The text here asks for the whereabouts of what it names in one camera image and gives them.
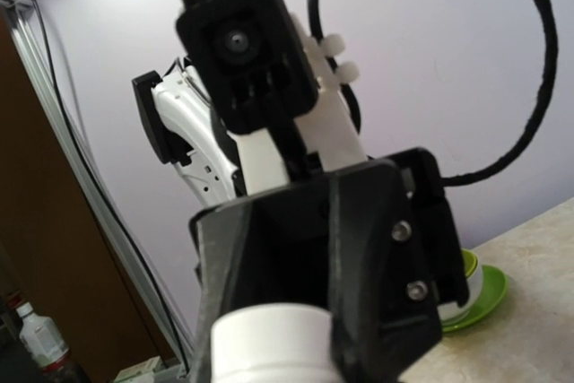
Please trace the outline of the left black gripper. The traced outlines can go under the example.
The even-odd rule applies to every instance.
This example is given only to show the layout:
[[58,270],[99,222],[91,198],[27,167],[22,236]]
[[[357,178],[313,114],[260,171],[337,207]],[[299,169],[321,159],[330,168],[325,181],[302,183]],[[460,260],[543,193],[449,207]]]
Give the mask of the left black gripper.
[[469,297],[434,156],[414,148],[243,196],[189,224],[205,302],[329,307],[347,382],[397,382]]

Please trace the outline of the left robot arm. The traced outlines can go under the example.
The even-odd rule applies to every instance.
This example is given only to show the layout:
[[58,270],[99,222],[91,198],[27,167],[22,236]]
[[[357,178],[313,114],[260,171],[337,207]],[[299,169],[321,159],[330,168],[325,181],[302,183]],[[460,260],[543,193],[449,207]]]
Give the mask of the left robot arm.
[[249,161],[218,117],[193,66],[133,80],[144,131],[163,163],[202,197],[190,222],[203,289],[191,379],[214,363],[218,318],[278,303],[330,316],[327,354],[349,382],[395,382],[441,339],[439,307],[470,290],[435,158],[421,148],[361,154],[340,97],[321,90],[294,122],[312,132],[303,169],[258,144]]

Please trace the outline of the small clear white-capped bottle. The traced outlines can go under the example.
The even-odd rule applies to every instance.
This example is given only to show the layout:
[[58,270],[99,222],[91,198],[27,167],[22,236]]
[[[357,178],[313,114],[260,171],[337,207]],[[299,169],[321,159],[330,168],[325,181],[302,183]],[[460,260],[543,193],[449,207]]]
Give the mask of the small clear white-capped bottle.
[[342,382],[330,354],[332,316],[294,303],[258,305],[211,329],[212,382]]

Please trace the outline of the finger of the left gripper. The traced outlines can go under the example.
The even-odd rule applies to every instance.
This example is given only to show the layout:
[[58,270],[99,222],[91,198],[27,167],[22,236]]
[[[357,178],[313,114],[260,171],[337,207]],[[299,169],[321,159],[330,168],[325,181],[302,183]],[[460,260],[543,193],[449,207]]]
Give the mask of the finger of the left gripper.
[[211,329],[217,318],[239,303],[237,283],[247,245],[252,209],[249,205],[221,205],[197,214],[189,223],[199,256],[202,296],[188,377],[211,380]]

